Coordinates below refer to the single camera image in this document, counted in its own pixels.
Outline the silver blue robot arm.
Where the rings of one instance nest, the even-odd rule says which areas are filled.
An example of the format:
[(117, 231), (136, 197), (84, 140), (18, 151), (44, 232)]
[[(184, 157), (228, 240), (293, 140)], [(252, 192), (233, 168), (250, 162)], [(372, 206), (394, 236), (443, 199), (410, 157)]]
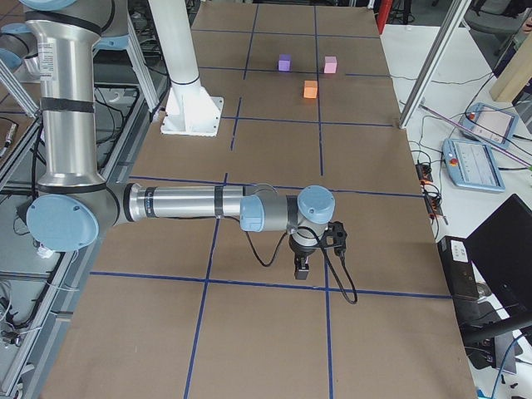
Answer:
[(91, 245), (110, 227), (143, 219), (233, 219), (246, 233), (279, 231), (308, 276), (316, 250), (344, 254), (335, 199), (319, 185), (281, 195), (269, 185), (143, 187), (109, 183), (96, 155), (93, 51), (129, 40), (125, 1), (27, 1), (23, 31), (37, 40), (46, 171), (26, 213), (32, 237), (55, 252)]

